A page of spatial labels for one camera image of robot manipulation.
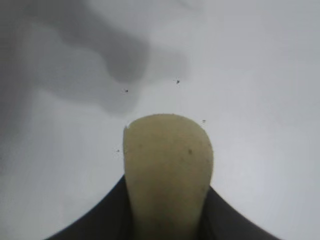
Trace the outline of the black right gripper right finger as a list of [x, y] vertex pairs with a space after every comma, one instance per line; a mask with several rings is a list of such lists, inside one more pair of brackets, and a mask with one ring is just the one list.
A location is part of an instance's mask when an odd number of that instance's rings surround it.
[[276, 237], [254, 224], [210, 187], [204, 202], [198, 240], [274, 240]]

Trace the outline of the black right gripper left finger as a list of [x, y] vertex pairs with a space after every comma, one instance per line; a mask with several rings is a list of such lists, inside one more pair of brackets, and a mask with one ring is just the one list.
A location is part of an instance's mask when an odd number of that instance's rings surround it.
[[78, 220], [48, 237], [49, 240], [131, 240], [133, 218], [125, 177]]

